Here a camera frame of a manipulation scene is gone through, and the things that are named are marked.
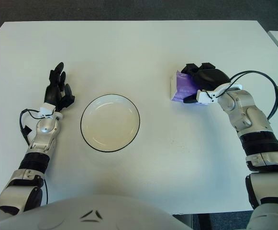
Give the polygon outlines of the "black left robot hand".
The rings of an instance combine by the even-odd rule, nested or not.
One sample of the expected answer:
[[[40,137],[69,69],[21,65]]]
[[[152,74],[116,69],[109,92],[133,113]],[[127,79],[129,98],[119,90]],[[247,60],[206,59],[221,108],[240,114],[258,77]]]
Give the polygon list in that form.
[[[50,84],[45,90],[44,102],[54,105],[55,111],[69,107],[75,101],[69,84],[65,84],[66,73],[63,71],[64,63],[60,62],[54,70],[50,71]]]

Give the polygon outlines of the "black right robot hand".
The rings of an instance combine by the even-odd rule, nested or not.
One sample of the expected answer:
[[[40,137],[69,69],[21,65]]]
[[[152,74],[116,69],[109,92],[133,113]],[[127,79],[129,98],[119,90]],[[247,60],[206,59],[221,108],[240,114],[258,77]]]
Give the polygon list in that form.
[[[183,98],[185,104],[214,103],[220,95],[218,88],[231,83],[229,77],[211,63],[202,63],[200,67],[193,63],[187,64],[181,73],[189,76],[190,84],[196,89],[196,92]]]

